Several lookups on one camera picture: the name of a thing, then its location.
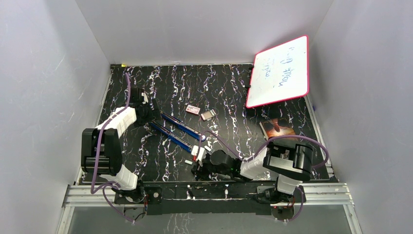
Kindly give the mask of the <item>blue stapler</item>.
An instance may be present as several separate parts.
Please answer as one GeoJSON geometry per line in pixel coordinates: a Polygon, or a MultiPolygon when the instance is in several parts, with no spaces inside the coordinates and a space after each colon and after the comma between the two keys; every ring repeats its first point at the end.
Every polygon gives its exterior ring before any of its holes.
{"type": "Polygon", "coordinates": [[[185,133],[189,134],[193,138],[201,141],[205,141],[206,136],[203,135],[201,132],[195,130],[194,128],[190,127],[189,125],[183,123],[181,120],[163,112],[160,111],[160,115],[163,119],[169,121],[170,123],[176,125],[180,130],[184,131],[185,133]]]}
{"type": "Polygon", "coordinates": [[[176,143],[177,145],[179,145],[181,148],[183,148],[185,151],[191,153],[193,146],[188,143],[187,141],[183,140],[182,138],[178,137],[177,135],[175,135],[171,130],[161,126],[158,122],[153,121],[150,122],[150,125],[152,127],[154,127],[156,130],[160,131],[161,133],[163,133],[164,135],[166,135],[168,137],[168,139],[170,139],[171,141],[173,141],[174,143],[176,143]]]}

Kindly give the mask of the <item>red white staple box sleeve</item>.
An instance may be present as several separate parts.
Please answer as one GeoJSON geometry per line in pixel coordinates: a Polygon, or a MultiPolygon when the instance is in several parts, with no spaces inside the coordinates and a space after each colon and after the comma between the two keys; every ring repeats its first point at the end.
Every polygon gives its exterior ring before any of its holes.
{"type": "Polygon", "coordinates": [[[185,109],[186,112],[190,113],[190,114],[194,114],[194,115],[199,115],[200,113],[200,108],[193,106],[193,105],[188,105],[185,109]]]}

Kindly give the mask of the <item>staple box tray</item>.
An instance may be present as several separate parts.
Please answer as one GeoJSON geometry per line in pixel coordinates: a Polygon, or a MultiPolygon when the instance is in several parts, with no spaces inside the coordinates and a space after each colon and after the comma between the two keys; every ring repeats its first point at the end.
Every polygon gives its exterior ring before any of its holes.
{"type": "Polygon", "coordinates": [[[214,110],[209,110],[204,113],[200,114],[203,121],[207,121],[216,116],[216,112],[214,110]]]}

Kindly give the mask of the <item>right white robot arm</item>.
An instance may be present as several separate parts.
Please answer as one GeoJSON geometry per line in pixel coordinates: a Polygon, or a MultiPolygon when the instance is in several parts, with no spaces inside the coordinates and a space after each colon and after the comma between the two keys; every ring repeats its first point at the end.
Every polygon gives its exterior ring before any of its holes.
{"type": "Polygon", "coordinates": [[[267,171],[278,174],[275,198],[288,201],[295,187],[311,179],[313,148],[309,144],[289,139],[274,140],[265,145],[257,156],[234,158],[223,150],[204,153],[191,169],[197,180],[209,180],[221,175],[224,180],[247,182],[267,171]]]}

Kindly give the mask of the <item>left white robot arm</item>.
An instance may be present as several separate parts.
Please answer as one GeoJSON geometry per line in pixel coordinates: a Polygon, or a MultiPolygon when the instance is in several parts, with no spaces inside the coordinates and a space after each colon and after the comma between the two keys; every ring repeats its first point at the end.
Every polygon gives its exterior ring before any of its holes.
{"type": "Polygon", "coordinates": [[[116,108],[100,125],[83,130],[81,168],[92,175],[92,193],[98,190],[96,180],[101,177],[114,189],[127,191],[132,202],[143,201],[145,189],[138,185],[138,176],[123,163],[120,138],[129,127],[144,126],[158,117],[156,101],[144,89],[132,88],[125,106],[116,108]]]}

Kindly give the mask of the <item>dark brown book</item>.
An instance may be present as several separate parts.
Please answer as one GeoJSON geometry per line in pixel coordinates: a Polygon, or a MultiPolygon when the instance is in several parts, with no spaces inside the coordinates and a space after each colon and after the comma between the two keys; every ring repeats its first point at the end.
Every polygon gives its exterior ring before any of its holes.
{"type": "Polygon", "coordinates": [[[295,135],[295,131],[286,122],[285,119],[269,119],[259,123],[266,140],[272,137],[295,135]]]}

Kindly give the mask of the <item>pink framed whiteboard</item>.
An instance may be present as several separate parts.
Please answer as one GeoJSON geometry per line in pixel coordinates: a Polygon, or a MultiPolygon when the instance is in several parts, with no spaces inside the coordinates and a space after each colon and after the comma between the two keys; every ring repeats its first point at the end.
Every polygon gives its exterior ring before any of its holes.
{"type": "Polygon", "coordinates": [[[309,93],[309,37],[303,35],[255,55],[246,108],[300,98],[309,93]]]}

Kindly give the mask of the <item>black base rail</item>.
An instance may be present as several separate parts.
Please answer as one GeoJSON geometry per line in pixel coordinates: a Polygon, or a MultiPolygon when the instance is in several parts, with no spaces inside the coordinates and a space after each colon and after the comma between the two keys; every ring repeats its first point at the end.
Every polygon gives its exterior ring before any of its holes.
{"type": "Polygon", "coordinates": [[[148,215],[253,213],[289,218],[294,206],[306,201],[301,185],[282,185],[274,180],[144,182],[140,188],[136,202],[116,194],[115,204],[146,205],[148,215]]]}

